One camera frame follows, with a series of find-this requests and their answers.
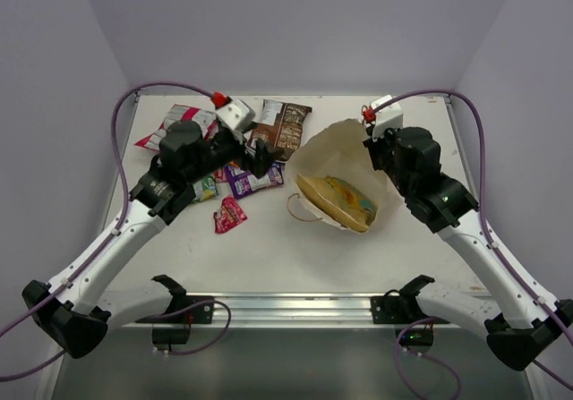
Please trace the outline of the purple Fox's berries bag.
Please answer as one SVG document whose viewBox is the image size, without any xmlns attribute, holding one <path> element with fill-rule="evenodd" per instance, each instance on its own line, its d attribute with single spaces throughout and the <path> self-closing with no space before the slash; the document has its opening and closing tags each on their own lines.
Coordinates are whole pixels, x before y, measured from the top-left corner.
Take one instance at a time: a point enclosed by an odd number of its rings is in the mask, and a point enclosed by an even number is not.
<svg viewBox="0 0 573 400">
<path fill-rule="evenodd" d="M 235 166 L 225 166 L 223 171 L 236 200 L 248 197 L 257 191 L 276 188 L 284 184 L 282 164 L 278 162 L 273 163 L 262 177 L 257 177 Z"/>
</svg>

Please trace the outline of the small red white packet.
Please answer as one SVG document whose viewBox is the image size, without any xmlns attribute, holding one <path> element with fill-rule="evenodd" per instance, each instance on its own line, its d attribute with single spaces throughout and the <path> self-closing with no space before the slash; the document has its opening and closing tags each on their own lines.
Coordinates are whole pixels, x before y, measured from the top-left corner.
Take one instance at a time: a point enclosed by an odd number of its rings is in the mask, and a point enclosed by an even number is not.
<svg viewBox="0 0 573 400">
<path fill-rule="evenodd" d="M 217 171 L 215 171 L 213 176 L 217 183 L 225 183 L 227 181 L 225 170 L 223 168 L 220 168 Z"/>
</svg>

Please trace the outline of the green candy bag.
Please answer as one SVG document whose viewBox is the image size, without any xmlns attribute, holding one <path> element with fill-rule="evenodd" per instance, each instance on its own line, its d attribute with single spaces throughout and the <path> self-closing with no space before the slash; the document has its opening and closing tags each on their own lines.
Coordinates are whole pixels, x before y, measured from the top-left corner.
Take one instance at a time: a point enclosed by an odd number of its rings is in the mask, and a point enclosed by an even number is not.
<svg viewBox="0 0 573 400">
<path fill-rule="evenodd" d="M 219 195 L 217 180 L 213 174 L 207 175 L 194 183 L 192 190 L 194 193 L 192 203 L 200 203 Z"/>
</svg>

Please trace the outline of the brown snack bag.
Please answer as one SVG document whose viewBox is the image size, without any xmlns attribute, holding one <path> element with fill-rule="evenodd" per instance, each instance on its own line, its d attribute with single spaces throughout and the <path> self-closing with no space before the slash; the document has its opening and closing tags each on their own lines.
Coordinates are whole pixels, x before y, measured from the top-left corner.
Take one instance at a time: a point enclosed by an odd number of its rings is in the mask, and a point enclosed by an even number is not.
<svg viewBox="0 0 573 400">
<path fill-rule="evenodd" d="M 282 151 L 279 162 L 286 163 L 300 148 L 304 121 L 312 112 L 310 106 L 264 99 L 257 127 L 251 132 L 248 146 L 255 148 L 258 141 Z"/>
</svg>

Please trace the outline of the small red mints packet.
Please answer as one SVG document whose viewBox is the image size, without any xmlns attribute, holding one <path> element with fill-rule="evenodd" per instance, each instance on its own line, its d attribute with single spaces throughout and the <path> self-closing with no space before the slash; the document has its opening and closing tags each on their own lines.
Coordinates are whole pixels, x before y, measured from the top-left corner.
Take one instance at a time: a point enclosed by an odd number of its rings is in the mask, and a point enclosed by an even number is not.
<svg viewBox="0 0 573 400">
<path fill-rule="evenodd" d="M 219 209 L 213 213 L 216 234 L 224 234 L 248 219 L 233 196 L 226 196 Z"/>
</svg>

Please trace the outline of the beige paper bag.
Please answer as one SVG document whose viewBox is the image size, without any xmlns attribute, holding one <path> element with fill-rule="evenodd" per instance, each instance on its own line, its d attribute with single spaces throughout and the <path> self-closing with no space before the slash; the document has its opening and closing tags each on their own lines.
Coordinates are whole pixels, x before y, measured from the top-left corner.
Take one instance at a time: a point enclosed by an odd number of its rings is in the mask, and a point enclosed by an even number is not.
<svg viewBox="0 0 573 400">
<path fill-rule="evenodd" d="M 312 136 L 288 159 L 286 185 L 310 213 L 304 221 L 365 234 L 400 207 L 387 175 L 372 168 L 365 139 L 363 126 L 346 119 Z"/>
</svg>

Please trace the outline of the tan kraft chips bag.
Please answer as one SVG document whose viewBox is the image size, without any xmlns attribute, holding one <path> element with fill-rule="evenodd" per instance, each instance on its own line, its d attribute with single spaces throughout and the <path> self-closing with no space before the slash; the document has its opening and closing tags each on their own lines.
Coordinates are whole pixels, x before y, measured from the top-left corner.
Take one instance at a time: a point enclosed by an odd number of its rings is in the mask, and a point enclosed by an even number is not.
<svg viewBox="0 0 573 400">
<path fill-rule="evenodd" d="M 333 220 L 357 233 L 365 233 L 375 219 L 378 207 L 350 183 L 334 176 L 296 177 L 305 198 Z"/>
</svg>

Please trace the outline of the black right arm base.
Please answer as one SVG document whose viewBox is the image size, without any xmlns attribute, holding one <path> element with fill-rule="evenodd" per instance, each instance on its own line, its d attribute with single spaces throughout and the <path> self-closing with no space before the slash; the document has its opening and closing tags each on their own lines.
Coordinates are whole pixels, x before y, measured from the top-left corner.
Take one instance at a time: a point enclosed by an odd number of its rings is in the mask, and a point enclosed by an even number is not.
<svg viewBox="0 0 573 400">
<path fill-rule="evenodd" d="M 383 295 L 375 295 L 370 298 L 370 311 L 372 323 L 375 325 L 405 326 L 407 324 L 426 319 L 417 301 L 416 296 L 424 286 L 432 283 L 433 278 L 420 275 L 409 281 L 400 289 L 391 289 Z M 422 328 L 410 328 L 405 334 L 400 335 L 400 328 L 396 328 L 396 336 L 399 344 L 407 347 L 430 347 L 433 344 L 433 326 L 426 322 Z"/>
</svg>

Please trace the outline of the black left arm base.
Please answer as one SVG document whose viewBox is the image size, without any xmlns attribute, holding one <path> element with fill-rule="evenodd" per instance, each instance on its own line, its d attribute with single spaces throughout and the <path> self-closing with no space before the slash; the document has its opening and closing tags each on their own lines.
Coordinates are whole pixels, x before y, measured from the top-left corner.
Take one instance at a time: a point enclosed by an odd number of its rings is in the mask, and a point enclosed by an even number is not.
<svg viewBox="0 0 573 400">
<path fill-rule="evenodd" d="M 198 303 L 199 306 L 175 316 L 164 318 L 164 315 L 181 311 Z M 151 342 L 161 349 L 171 350 L 174 345 L 184 345 L 190 338 L 194 325 L 209 325 L 213 317 L 213 296 L 179 295 L 173 297 L 161 318 L 146 317 L 138 319 L 138 324 L 151 324 Z"/>
</svg>

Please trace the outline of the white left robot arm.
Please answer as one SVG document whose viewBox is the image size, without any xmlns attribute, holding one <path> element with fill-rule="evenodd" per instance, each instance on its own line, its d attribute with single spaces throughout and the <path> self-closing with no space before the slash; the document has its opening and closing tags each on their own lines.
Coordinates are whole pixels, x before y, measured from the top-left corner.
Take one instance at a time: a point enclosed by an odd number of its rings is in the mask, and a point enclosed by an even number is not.
<svg viewBox="0 0 573 400">
<path fill-rule="evenodd" d="M 193 186 L 231 162 L 261 177 L 281 154 L 264 142 L 249 147 L 242 133 L 224 125 L 205 139 L 192 121 L 172 124 L 114 224 L 71 268 L 46 283 L 32 280 L 23 288 L 22 298 L 36 325 L 74 359 L 92 352 L 107 334 L 112 316 L 99 308 L 99 298 L 139 249 L 192 203 Z"/>
</svg>

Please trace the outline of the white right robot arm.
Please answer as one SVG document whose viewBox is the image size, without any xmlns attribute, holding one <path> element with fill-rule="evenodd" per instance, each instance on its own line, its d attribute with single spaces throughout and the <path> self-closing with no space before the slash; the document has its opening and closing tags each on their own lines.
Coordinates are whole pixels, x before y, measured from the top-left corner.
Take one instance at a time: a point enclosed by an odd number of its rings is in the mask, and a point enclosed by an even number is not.
<svg viewBox="0 0 573 400">
<path fill-rule="evenodd" d="M 442 173 L 440 145 L 420 127 L 366 129 L 367 148 L 404 198 L 410 213 L 448 244 L 481 280 L 491 303 L 419 276 L 399 291 L 409 321 L 436 317 L 482 338 L 512 370 L 524 370 L 572 323 L 572 302 L 542 287 L 482 221 L 464 184 Z"/>
</svg>

